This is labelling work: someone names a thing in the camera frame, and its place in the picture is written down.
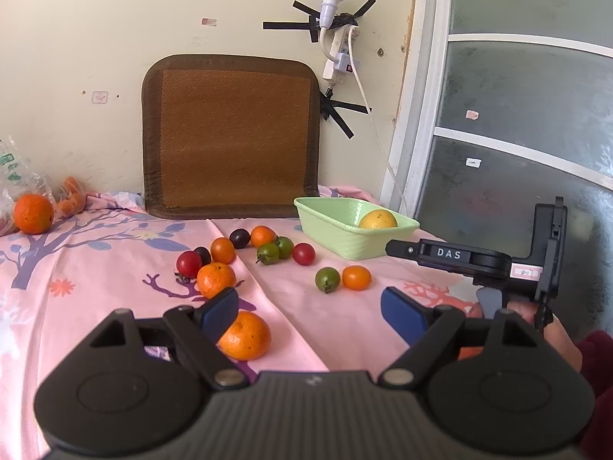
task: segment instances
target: beige wall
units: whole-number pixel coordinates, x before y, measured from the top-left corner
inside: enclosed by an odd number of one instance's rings
[[[365,1],[347,0],[339,10],[354,12]],[[140,88],[149,67],[171,54],[244,54],[301,61],[319,76],[325,59],[306,31],[262,30],[263,20],[306,20],[291,4],[0,0],[0,136],[11,134],[32,166],[52,178],[74,175],[92,189],[142,191]],[[411,0],[377,0],[361,19],[356,42],[361,77],[387,150],[410,8]],[[217,19],[217,26],[201,25],[202,18]],[[93,105],[94,90],[108,91],[108,103]],[[336,88],[335,98],[361,103],[352,78]],[[378,196],[384,161],[368,119],[352,112],[343,116],[356,136],[349,141],[332,122],[322,125],[320,183],[353,184]]]

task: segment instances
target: green basket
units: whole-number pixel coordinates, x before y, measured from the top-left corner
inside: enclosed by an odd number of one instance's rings
[[[390,210],[398,222],[397,228],[358,228],[364,215],[375,209],[385,209],[365,200],[299,197],[293,203],[298,208],[304,233],[345,259],[385,256],[385,246],[391,239],[409,240],[419,228],[419,222]]]

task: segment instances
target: electrical cord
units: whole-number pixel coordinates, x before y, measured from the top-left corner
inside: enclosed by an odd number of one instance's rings
[[[387,166],[387,170],[389,171],[392,180],[393,180],[393,185],[396,188],[397,191],[399,191],[400,193],[400,200],[401,202],[401,207],[400,207],[400,211],[402,212],[402,205],[405,206],[405,212],[407,212],[407,210],[409,209],[409,206],[406,203],[406,199],[405,199],[405,194],[403,192],[403,190],[400,188],[400,185],[398,184],[398,181],[396,180],[396,175],[392,169],[391,164],[389,164],[389,155],[387,155],[385,153],[385,150],[383,149],[383,147],[381,146],[381,140],[379,140],[379,135],[377,134],[377,126],[375,124],[375,118],[373,118],[373,113],[370,111],[370,106],[369,106],[369,101],[366,99],[366,94],[364,93],[364,88],[362,87],[362,82],[360,81],[360,76],[357,75],[357,69],[356,69],[356,64],[353,60],[353,44],[352,44],[352,38],[353,38],[353,32],[354,30],[357,29],[357,26],[351,26],[349,28],[349,38],[348,38],[348,42],[349,42],[349,61],[351,63],[351,69],[353,70],[353,75],[356,78],[356,82],[357,82],[357,87],[360,89],[360,93],[362,95],[362,100],[364,101],[364,107],[366,107],[366,110],[369,114],[369,118],[370,118],[370,122],[373,125],[373,133],[375,134],[375,141],[377,142],[377,147],[379,147],[379,152],[381,152],[381,156],[383,156],[383,160],[385,161],[385,165]]]
[[[324,43],[324,38],[326,37],[326,31],[327,29],[325,27],[321,28],[320,31],[320,45],[321,45],[321,51],[324,53],[324,55],[327,57],[327,59],[329,61],[332,61],[334,63],[338,62],[338,59],[336,57],[332,57],[332,54],[330,53],[330,51],[326,48],[326,44]]]

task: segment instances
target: pink label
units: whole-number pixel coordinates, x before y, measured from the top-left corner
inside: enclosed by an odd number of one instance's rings
[[[511,278],[523,278],[526,280],[537,281],[541,278],[543,268],[541,266],[534,266],[531,264],[512,264],[511,265]]]

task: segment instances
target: green tomato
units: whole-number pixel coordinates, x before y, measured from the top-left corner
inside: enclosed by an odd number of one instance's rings
[[[327,266],[321,268],[315,275],[315,285],[317,288],[326,293],[335,291],[341,283],[341,275],[334,268]]]
[[[279,258],[289,259],[292,257],[293,242],[287,237],[275,238],[275,245],[279,248]]]
[[[279,261],[279,248],[272,242],[257,248],[256,263],[275,264]]]

